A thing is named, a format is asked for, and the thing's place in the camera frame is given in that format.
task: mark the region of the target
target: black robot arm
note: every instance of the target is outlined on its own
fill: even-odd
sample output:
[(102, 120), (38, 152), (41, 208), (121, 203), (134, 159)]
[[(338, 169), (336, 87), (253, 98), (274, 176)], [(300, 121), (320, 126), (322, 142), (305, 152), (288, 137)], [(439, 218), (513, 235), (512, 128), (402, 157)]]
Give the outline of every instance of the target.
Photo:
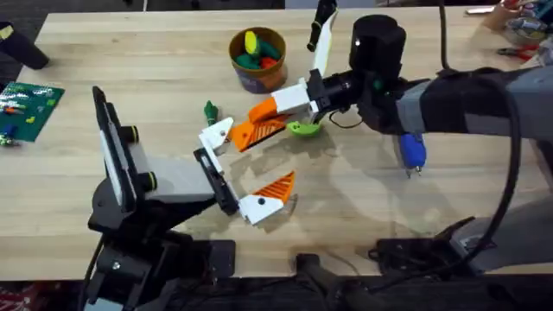
[(389, 16), (364, 16), (353, 25), (351, 70), (322, 78), (316, 70), (308, 82), (309, 97), (322, 119), (330, 111), (357, 105), (373, 130), (445, 132), (509, 136), (505, 97), (517, 106), (522, 137), (553, 138), (553, 68), (503, 72), (483, 67), (469, 72), (447, 70), (436, 79), (402, 79), (406, 34)]

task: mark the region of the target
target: blue handle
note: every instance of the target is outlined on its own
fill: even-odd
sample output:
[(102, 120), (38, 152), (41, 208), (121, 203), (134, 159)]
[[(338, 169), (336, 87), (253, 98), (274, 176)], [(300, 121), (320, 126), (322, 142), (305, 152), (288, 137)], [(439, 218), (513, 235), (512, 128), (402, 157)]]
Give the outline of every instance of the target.
[(399, 148), (406, 168), (421, 168), (426, 163), (426, 148), (422, 134), (401, 135)]

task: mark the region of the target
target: red toy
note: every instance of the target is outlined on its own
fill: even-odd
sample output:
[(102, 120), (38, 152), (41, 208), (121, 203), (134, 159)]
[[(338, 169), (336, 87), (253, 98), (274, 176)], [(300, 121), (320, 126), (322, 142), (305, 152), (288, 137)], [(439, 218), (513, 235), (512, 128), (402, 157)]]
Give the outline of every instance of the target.
[(267, 69), (273, 67), (277, 63), (276, 60), (271, 57), (262, 57), (261, 58), (261, 69)]

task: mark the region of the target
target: green circuit board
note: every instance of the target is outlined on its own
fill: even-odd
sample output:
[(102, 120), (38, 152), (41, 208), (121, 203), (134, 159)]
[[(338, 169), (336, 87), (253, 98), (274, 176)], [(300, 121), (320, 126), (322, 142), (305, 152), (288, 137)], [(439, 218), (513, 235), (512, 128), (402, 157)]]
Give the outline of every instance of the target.
[(22, 114), (0, 112), (0, 131), (8, 124), (15, 125), (15, 140), (34, 142), (42, 127), (60, 102), (64, 90), (50, 86), (35, 86), (10, 82), (0, 94), (0, 107), (23, 105)]

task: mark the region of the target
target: wooden table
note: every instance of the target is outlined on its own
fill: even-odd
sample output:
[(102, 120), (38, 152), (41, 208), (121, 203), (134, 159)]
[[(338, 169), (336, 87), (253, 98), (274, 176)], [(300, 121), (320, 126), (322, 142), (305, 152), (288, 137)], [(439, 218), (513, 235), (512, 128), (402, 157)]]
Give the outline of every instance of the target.
[[(498, 57), (503, 39), (477, 29), (479, 18), (448, 8), (450, 64), (519, 66)], [(124, 124), (135, 124), (147, 152), (193, 159), (206, 126), (208, 99), (224, 115), (245, 119), (262, 95), (245, 92), (227, 54), (233, 34), (250, 26), (280, 32), (288, 46), (288, 85), (307, 76), (305, 48), (313, 10), (51, 14), (37, 44), (52, 63), (22, 70), (19, 81), (60, 86), (66, 93), (36, 143), (2, 149), (0, 280), (81, 278), (99, 235), (86, 227), (94, 188), (104, 178), (91, 87), (102, 87)], [(440, 69), (437, 8), (342, 10), (334, 25), (328, 73), (347, 69), (353, 22), (389, 14), (408, 33), (403, 76)], [(350, 124), (349, 112), (337, 119)], [(263, 227), (227, 217), (216, 206), (178, 229), (196, 238), (236, 240), (236, 276), (286, 276), (300, 251), (321, 254), (340, 274), (376, 274), (365, 258), (378, 238), (430, 236), (468, 215), (490, 215), (504, 185), (509, 142), (503, 137), (427, 135), (428, 165), (408, 180), (392, 137), (325, 121), (312, 140), (282, 133), (239, 154), (220, 157), (242, 194), (296, 170), (296, 205)], [(514, 206), (550, 193), (536, 151), (524, 142)], [(550, 266), (513, 272), (551, 272)]]

